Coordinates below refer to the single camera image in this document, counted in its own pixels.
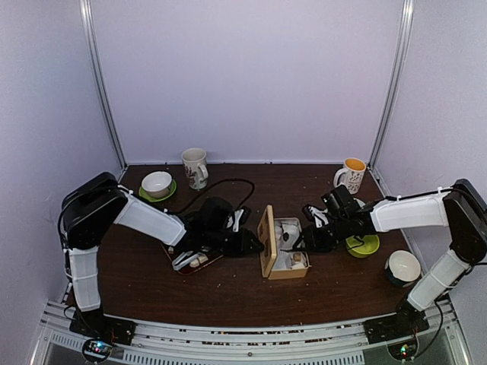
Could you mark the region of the bear print tin lid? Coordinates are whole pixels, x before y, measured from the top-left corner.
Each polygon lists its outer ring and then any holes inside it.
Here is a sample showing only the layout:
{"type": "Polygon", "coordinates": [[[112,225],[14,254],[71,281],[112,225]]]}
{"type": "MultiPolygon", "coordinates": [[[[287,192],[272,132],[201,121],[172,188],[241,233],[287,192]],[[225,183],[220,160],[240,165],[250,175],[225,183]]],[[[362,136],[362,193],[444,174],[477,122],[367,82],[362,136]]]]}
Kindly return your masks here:
{"type": "Polygon", "coordinates": [[[271,205],[266,206],[259,221],[257,237],[264,246],[263,251],[259,254],[262,276],[268,278],[277,258],[274,214],[271,205]]]}

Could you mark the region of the white handled metal tongs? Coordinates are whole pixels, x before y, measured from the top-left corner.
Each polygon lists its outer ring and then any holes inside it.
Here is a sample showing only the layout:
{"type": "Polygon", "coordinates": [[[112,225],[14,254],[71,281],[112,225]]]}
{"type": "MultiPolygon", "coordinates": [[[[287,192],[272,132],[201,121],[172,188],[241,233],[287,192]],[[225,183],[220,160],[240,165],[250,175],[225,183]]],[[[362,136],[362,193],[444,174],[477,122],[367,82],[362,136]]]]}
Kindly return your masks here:
{"type": "Polygon", "coordinates": [[[177,256],[171,263],[174,271],[180,271],[181,269],[189,266],[190,268],[198,268],[203,263],[208,261],[208,256],[203,252],[183,252],[177,256]]]}

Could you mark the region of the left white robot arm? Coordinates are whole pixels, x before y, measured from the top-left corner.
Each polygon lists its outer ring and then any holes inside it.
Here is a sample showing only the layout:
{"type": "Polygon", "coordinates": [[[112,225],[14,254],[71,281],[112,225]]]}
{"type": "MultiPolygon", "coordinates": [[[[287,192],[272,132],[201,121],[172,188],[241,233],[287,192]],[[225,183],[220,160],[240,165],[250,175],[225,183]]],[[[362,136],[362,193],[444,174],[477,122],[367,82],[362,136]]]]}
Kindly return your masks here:
{"type": "Polygon", "coordinates": [[[94,338],[109,331],[98,281],[102,243],[115,248],[141,240],[158,243],[174,256],[180,271],[199,260],[207,265],[220,257],[261,253],[264,245],[245,226],[251,210],[220,197],[205,198],[195,211],[162,209],[104,172],[68,194],[61,203],[57,230],[65,253],[65,269],[75,300],[75,318],[94,338]]]}

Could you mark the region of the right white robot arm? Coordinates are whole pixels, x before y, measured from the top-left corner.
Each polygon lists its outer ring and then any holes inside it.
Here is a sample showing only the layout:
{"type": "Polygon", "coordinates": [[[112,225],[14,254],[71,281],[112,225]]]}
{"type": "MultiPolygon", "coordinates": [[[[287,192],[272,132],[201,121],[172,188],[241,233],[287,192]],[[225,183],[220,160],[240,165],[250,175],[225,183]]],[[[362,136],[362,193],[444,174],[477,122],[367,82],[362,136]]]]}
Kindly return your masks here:
{"type": "Polygon", "coordinates": [[[407,335],[446,289],[486,257],[486,203],[467,179],[452,186],[406,197],[387,196],[360,205],[345,186],[322,197],[324,209],[303,208],[310,221],[293,252],[330,252],[350,238],[423,227],[446,227],[448,250],[419,280],[390,319],[395,335],[407,335]]]}

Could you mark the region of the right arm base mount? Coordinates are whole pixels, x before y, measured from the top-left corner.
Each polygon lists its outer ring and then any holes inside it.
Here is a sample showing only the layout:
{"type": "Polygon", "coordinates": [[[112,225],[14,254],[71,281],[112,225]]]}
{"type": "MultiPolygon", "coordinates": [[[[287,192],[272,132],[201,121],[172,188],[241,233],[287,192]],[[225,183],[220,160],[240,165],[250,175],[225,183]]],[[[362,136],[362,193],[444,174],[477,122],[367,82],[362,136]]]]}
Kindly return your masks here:
{"type": "Polygon", "coordinates": [[[430,328],[426,319],[404,324],[397,315],[369,319],[363,326],[369,344],[384,343],[388,354],[402,362],[415,358],[419,353],[418,335],[430,328]]]}

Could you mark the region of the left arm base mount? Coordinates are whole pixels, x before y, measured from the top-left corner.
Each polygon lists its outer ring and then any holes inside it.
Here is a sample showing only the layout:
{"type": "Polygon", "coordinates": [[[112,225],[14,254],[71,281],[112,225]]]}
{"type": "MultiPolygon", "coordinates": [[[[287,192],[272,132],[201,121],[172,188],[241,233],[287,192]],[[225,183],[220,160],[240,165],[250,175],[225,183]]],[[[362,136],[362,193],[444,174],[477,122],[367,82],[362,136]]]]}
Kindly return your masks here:
{"type": "Polygon", "coordinates": [[[81,346],[83,357],[100,363],[107,360],[118,345],[130,345],[136,324],[129,320],[106,317],[89,324],[87,320],[74,318],[69,330],[87,337],[81,346]]]}

